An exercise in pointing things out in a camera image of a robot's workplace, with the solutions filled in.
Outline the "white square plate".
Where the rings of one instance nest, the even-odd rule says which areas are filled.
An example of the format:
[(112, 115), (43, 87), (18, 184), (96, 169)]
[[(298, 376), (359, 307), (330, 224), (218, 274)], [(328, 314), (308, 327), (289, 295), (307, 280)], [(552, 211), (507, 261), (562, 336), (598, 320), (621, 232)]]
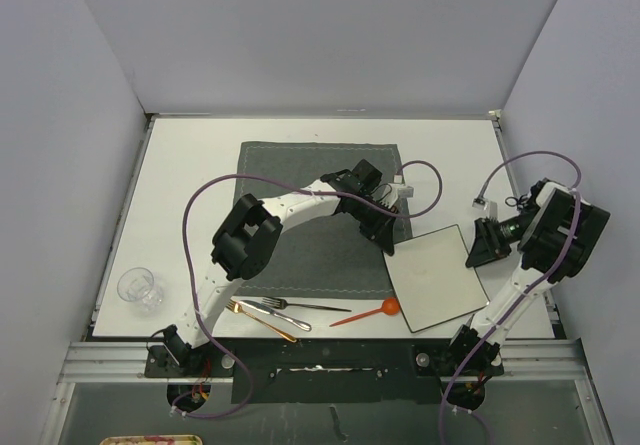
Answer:
[(384, 257), (401, 312), (413, 332), (473, 314), (489, 303), (477, 272), (465, 266), (468, 250), (451, 225), (395, 245)]

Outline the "dark grey cloth placemat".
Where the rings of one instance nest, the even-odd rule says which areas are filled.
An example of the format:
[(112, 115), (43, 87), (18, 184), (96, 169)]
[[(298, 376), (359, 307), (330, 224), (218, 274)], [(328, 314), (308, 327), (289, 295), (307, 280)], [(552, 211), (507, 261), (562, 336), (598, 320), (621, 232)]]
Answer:
[[(234, 196), (279, 197), (285, 186), (307, 188), (322, 175), (368, 161), (388, 183), (402, 159), (395, 144), (241, 144)], [(239, 288), (241, 296), (376, 300), (391, 295), (382, 250), (361, 234), (347, 213), (330, 216), (326, 207), (296, 214), (284, 223), (266, 268)]]

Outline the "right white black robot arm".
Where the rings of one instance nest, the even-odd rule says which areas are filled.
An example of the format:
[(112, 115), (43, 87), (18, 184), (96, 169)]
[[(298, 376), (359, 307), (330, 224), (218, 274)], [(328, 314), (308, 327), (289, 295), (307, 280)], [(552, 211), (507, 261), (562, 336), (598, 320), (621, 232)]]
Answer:
[(461, 326), (445, 349), (446, 364), (459, 374), (498, 363), (515, 323), (538, 297), (584, 268), (611, 217), (547, 179), (508, 202), (517, 209), (516, 216), (474, 222), (466, 267), (477, 269), (506, 259), (512, 251), (518, 252), (519, 262), (497, 295)]

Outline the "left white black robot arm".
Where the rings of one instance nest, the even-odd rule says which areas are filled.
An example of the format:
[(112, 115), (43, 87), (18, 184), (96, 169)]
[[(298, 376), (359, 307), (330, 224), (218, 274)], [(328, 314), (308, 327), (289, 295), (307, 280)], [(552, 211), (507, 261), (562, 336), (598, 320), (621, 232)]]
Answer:
[(400, 216), (396, 203), (413, 194), (401, 173), (383, 184), (381, 172), (361, 160), (352, 170), (324, 174), (303, 188), (283, 184), (281, 187), (287, 192), (279, 196), (258, 199), (252, 194), (243, 195), (213, 236), (213, 274), (199, 287), (187, 238), (189, 213), (204, 191), (232, 179), (276, 183), (249, 174), (223, 175), (206, 182), (187, 202), (181, 233), (193, 309), (178, 324), (163, 330), (168, 364), (183, 376), (200, 370), (204, 352), (199, 346), (211, 339), (218, 317), (239, 286), (267, 267), (283, 233), (316, 218), (346, 213), (358, 221), (360, 233), (366, 239), (393, 255), (394, 223)]

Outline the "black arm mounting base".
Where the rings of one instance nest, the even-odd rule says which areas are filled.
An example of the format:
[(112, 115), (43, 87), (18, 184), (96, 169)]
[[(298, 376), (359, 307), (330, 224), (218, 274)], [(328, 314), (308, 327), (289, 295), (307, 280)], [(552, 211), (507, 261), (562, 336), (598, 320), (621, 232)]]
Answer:
[[(217, 379), (232, 383), (231, 401), (252, 404), (361, 404), (409, 401), (436, 404), (457, 358), (446, 339), (224, 339), (177, 362), (165, 346), (147, 355), (144, 375), (166, 379), (174, 400), (187, 386), (209, 392)], [(199, 380), (204, 383), (196, 385)]]

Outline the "orange plastic spoon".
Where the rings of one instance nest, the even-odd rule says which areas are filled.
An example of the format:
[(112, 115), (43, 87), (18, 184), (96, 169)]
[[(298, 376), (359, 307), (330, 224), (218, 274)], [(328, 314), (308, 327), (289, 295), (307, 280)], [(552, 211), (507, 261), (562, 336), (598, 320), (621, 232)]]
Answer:
[(394, 297), (389, 297), (383, 300), (379, 308), (369, 310), (369, 311), (339, 320), (337, 322), (330, 324), (330, 327), (345, 325), (345, 324), (352, 323), (357, 320), (361, 320), (361, 319), (368, 318), (370, 316), (378, 315), (378, 314), (383, 314), (386, 316), (395, 316), (399, 314), (400, 311), (401, 311), (401, 308), (400, 308), (399, 301)]

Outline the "silver table knife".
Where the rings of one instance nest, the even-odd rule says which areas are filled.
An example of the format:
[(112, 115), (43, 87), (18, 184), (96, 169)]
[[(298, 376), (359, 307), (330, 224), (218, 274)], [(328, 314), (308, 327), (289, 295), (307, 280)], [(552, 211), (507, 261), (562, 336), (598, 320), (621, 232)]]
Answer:
[(312, 331), (312, 326), (302, 320), (290, 317), (286, 314), (283, 314), (282, 312), (269, 307), (267, 305), (258, 303), (256, 301), (252, 301), (252, 300), (240, 300), (239, 304), (243, 307), (243, 308), (248, 308), (250, 310), (265, 314), (265, 315), (269, 315), (269, 316), (273, 316), (277, 319), (283, 320), (295, 327), (297, 327), (300, 330), (303, 330), (305, 332), (311, 332)]

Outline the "gold fork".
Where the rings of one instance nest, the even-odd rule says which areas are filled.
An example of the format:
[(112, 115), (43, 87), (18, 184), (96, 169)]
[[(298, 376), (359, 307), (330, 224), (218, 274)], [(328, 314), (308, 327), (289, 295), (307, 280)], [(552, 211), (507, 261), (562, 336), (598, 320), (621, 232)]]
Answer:
[(226, 305), (226, 309), (231, 311), (232, 313), (234, 313), (236, 315), (244, 315), (244, 316), (248, 317), (249, 319), (255, 321), (256, 323), (259, 323), (263, 327), (269, 329), (270, 331), (274, 332), (279, 337), (283, 338), (284, 340), (286, 340), (286, 341), (288, 341), (290, 343), (296, 343), (297, 342), (297, 339), (294, 336), (292, 336), (289, 333), (284, 332), (283, 330), (280, 330), (277, 327), (272, 326), (271, 324), (269, 324), (266, 321), (258, 318), (257, 316), (251, 314), (250, 312), (245, 311), (242, 308), (242, 306), (236, 301), (230, 300)]

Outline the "clear plastic cup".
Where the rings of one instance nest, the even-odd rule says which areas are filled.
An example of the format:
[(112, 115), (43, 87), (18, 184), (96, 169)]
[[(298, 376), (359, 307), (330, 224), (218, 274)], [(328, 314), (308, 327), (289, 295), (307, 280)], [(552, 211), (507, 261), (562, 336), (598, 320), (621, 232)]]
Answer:
[(137, 313), (149, 315), (164, 302), (164, 292), (156, 283), (153, 273), (144, 267), (126, 271), (117, 283), (119, 298)]

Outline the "floral tray edge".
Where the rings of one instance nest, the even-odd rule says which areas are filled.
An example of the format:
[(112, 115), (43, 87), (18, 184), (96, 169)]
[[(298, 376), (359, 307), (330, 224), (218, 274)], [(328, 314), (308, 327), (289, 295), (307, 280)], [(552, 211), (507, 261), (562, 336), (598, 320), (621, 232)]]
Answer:
[(100, 445), (202, 445), (197, 435), (127, 435), (107, 437)]

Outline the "dark handled silver fork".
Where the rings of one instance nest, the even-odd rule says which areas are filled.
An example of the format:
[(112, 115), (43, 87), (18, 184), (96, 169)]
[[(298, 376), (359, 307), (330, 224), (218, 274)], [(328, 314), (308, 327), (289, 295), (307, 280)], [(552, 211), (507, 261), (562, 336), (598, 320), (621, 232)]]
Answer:
[(285, 310), (290, 307), (304, 308), (310, 310), (321, 310), (321, 311), (331, 311), (331, 312), (341, 312), (341, 313), (350, 313), (350, 309), (324, 306), (324, 305), (315, 305), (315, 304), (304, 304), (304, 303), (294, 303), (285, 300), (284, 298), (276, 298), (276, 297), (263, 297), (262, 303), (266, 306), (277, 310)]

